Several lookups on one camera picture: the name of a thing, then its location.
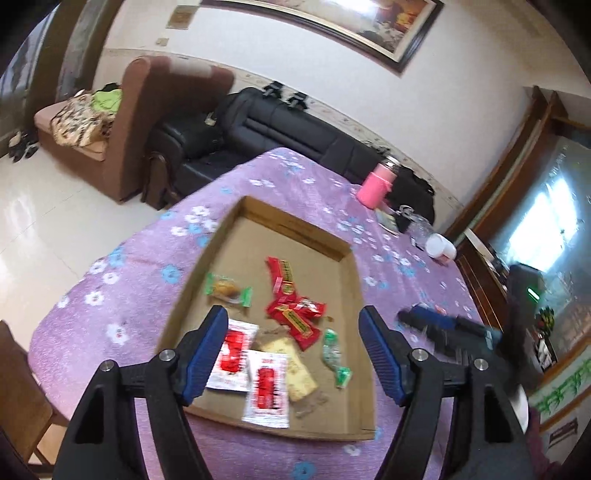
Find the small black pouch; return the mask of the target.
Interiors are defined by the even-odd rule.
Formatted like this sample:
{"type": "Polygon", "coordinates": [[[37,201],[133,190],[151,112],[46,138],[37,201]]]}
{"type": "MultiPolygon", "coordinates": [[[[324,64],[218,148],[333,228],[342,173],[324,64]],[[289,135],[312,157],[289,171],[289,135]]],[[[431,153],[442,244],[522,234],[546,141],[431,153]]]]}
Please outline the small black pouch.
{"type": "Polygon", "coordinates": [[[409,205],[401,205],[400,208],[394,211],[394,221],[396,222],[398,231],[405,233],[412,223],[414,209],[409,205]]]}

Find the white plastic jar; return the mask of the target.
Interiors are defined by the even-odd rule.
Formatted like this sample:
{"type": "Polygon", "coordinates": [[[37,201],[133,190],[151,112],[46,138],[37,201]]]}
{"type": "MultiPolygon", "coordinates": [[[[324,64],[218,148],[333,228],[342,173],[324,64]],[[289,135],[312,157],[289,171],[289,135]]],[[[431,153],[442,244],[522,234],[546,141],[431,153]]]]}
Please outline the white plastic jar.
{"type": "Polygon", "coordinates": [[[430,258],[442,265],[453,262],[457,256],[454,244],[439,233],[434,233],[427,239],[425,251],[430,258]]]}

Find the beige cracker packet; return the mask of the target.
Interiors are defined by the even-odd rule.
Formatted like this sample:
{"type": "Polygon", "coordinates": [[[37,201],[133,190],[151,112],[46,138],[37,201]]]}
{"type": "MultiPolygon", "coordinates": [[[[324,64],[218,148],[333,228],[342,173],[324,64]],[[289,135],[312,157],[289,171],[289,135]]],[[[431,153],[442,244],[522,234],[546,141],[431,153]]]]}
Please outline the beige cracker packet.
{"type": "Polygon", "coordinates": [[[289,338],[276,338],[263,343],[260,349],[287,356],[287,393],[291,402],[301,401],[318,390],[318,383],[301,361],[297,346],[289,338]]]}

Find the clear glass cup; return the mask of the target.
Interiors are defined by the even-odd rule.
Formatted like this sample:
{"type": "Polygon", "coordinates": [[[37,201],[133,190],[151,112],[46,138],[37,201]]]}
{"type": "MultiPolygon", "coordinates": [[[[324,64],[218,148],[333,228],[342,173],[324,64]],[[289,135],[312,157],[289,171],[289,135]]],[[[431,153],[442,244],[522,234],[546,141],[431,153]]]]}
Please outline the clear glass cup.
{"type": "Polygon", "coordinates": [[[424,250],[428,239],[435,233],[433,226],[423,216],[411,213],[409,216],[407,234],[414,241],[415,246],[424,250]]]}

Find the wooden cabinet with mirror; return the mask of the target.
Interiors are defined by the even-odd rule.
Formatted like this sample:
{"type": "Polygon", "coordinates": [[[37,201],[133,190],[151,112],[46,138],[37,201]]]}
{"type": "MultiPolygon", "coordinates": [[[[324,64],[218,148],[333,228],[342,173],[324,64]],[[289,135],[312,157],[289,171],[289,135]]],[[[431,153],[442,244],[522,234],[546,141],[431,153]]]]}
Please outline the wooden cabinet with mirror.
{"type": "Polygon", "coordinates": [[[590,102],[533,86],[515,135],[446,230],[483,321],[525,314],[548,430],[590,396],[590,102]]]}

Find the black leather sofa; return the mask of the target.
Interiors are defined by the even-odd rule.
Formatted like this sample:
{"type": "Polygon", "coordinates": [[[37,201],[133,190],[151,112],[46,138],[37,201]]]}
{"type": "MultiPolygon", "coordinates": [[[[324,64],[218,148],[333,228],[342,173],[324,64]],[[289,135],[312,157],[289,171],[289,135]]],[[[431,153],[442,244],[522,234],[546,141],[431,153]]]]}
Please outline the black leather sofa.
{"type": "Polygon", "coordinates": [[[160,210],[203,188],[238,165],[286,147],[353,184],[390,156],[308,114],[304,94],[287,101],[266,88],[226,96],[214,111],[177,111],[148,135],[142,202],[160,210]]]}

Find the green orange pastry packet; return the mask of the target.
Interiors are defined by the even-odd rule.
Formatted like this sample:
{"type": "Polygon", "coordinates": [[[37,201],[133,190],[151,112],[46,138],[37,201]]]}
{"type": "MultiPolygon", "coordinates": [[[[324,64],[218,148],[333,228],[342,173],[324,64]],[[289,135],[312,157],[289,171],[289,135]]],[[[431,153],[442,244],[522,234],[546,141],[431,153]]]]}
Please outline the green orange pastry packet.
{"type": "Polygon", "coordinates": [[[252,287],[242,287],[235,280],[214,273],[207,273],[205,295],[230,305],[249,308],[252,305],[252,287]]]}

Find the shallow cardboard tray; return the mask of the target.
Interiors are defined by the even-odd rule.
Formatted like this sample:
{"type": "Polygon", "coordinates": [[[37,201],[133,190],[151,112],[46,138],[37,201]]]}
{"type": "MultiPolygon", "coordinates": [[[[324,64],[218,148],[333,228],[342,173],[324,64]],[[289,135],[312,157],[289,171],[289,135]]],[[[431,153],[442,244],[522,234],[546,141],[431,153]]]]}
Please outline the shallow cardboard tray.
{"type": "Polygon", "coordinates": [[[335,373],[322,361],[322,342],[298,353],[325,403],[308,400],[307,413],[290,407],[287,429],[269,428],[273,435],[318,441],[369,440],[376,430],[373,368],[359,333],[363,307],[361,283],[353,249],[346,241],[303,219],[256,198],[245,196],[233,205],[192,268],[165,324],[156,348],[174,348],[182,336],[200,326],[215,299],[205,292],[209,273],[226,276],[252,288],[249,307],[228,305],[231,319],[256,324],[254,344],[260,346],[287,328],[266,313],[273,301],[267,258],[290,263],[297,293],[324,303],[325,316],[315,324],[339,338],[342,364],[353,372],[345,388],[335,385],[335,373]]]}

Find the patterned clothes pile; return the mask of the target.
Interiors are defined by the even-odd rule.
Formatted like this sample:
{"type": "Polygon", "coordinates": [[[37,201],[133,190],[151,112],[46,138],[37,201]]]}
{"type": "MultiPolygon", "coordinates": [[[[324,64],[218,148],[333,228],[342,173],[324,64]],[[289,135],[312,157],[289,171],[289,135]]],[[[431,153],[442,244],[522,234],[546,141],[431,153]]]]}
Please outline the patterned clothes pile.
{"type": "Polygon", "coordinates": [[[96,91],[80,90],[50,120],[54,141],[67,147],[106,142],[122,96],[122,89],[116,83],[96,91]]]}

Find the long red snack packet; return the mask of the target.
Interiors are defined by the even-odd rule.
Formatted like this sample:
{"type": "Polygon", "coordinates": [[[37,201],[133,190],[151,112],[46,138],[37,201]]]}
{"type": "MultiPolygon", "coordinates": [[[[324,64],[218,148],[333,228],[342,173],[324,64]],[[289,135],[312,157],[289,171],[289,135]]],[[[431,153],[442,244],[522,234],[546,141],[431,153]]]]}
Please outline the long red snack packet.
{"type": "Polygon", "coordinates": [[[274,299],[287,302],[297,299],[297,288],[294,284],[294,274],[290,263],[280,258],[267,257],[266,266],[270,270],[274,299]]]}

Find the red white snack packet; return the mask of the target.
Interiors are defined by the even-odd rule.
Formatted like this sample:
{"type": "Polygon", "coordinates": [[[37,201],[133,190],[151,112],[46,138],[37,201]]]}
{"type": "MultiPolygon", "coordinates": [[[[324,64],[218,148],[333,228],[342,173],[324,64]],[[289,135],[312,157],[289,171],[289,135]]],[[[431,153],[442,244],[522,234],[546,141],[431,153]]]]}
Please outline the red white snack packet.
{"type": "Polygon", "coordinates": [[[207,389],[239,393],[249,390],[247,353],[258,330],[256,324],[228,320],[228,333],[207,380],[207,389]]]}

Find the green clear candy packet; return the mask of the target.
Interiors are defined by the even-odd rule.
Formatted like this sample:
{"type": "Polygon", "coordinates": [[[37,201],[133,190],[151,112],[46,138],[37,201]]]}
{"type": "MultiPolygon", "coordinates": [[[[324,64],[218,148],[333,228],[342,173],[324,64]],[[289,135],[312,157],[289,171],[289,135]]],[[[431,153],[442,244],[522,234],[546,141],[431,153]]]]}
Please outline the green clear candy packet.
{"type": "Polygon", "coordinates": [[[342,364],[342,352],[339,347],[339,336],[332,329],[325,329],[322,335],[322,361],[335,374],[335,387],[345,389],[351,381],[353,373],[342,364]]]}

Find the white red sachet packet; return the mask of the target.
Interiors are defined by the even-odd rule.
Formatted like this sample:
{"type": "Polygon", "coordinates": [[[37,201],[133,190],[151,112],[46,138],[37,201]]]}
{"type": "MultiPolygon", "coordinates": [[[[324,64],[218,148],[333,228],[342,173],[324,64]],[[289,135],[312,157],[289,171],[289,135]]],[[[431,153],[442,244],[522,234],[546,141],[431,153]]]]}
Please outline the white red sachet packet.
{"type": "Polygon", "coordinates": [[[259,427],[287,429],[290,400],[287,394],[287,355],[249,350],[249,392],[242,421],[259,427]]]}

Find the framed wall painting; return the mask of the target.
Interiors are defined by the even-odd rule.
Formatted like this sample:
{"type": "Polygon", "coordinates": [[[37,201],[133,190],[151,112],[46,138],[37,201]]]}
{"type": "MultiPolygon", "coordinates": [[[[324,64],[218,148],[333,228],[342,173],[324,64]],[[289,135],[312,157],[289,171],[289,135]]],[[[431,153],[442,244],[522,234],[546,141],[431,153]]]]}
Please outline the framed wall painting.
{"type": "Polygon", "coordinates": [[[202,1],[273,17],[351,46],[401,74],[445,7],[442,1],[202,1]]]}

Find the red snack bar packet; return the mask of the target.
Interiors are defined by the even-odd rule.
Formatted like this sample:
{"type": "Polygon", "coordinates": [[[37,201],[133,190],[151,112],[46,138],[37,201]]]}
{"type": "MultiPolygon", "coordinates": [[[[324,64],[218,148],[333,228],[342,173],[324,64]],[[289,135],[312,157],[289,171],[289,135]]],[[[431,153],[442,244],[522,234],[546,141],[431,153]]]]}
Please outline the red snack bar packet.
{"type": "Polygon", "coordinates": [[[290,304],[272,302],[266,307],[266,314],[287,328],[288,334],[301,351],[308,350],[321,337],[321,330],[298,313],[290,304]]]}

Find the small red candy packet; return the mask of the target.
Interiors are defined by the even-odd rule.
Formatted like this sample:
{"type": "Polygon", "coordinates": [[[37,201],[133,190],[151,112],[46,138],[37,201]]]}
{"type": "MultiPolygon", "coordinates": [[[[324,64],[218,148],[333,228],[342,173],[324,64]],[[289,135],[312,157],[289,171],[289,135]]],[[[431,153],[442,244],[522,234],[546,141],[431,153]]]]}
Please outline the small red candy packet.
{"type": "Polygon", "coordinates": [[[294,303],[290,304],[290,308],[297,312],[302,318],[310,320],[311,322],[318,322],[325,316],[327,307],[325,303],[315,302],[308,297],[300,297],[294,303]]]}

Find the small booklet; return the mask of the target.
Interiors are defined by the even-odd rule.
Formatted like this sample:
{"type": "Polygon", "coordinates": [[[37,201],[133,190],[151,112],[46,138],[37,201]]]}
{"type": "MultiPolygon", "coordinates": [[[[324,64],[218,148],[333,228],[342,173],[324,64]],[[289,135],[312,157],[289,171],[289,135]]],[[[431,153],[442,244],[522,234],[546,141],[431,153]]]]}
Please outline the small booklet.
{"type": "Polygon", "coordinates": [[[378,224],[384,230],[394,235],[397,235],[399,233],[398,225],[393,215],[381,209],[376,209],[375,214],[377,217],[378,224]]]}

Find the black shoes on floor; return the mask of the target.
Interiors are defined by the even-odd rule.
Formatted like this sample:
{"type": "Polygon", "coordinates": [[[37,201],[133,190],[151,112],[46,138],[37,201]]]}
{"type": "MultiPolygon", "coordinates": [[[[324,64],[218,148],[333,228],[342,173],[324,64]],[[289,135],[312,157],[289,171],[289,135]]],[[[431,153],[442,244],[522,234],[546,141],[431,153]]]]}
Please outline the black shoes on floor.
{"type": "Polygon", "coordinates": [[[37,150],[36,133],[18,131],[8,142],[8,156],[14,163],[30,158],[37,150]]]}

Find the pink sleeved thermos bottle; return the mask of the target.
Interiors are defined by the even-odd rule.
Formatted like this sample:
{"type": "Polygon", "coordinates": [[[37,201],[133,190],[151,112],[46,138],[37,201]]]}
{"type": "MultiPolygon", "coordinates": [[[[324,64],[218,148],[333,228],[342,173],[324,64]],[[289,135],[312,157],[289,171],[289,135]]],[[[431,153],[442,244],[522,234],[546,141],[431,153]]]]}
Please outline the pink sleeved thermos bottle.
{"type": "Polygon", "coordinates": [[[356,199],[366,208],[376,209],[391,192],[399,169],[400,162],[393,156],[388,156],[363,181],[356,199]]]}

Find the wooden chair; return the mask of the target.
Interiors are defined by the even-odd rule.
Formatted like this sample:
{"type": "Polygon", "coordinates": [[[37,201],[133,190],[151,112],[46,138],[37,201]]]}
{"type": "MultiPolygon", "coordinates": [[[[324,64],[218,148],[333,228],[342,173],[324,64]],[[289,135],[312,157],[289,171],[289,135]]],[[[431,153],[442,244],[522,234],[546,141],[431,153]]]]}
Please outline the wooden chair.
{"type": "Polygon", "coordinates": [[[52,425],[63,428],[68,420],[48,400],[29,367],[27,352],[1,321],[1,433],[17,458],[41,477],[53,471],[38,445],[52,425]]]}

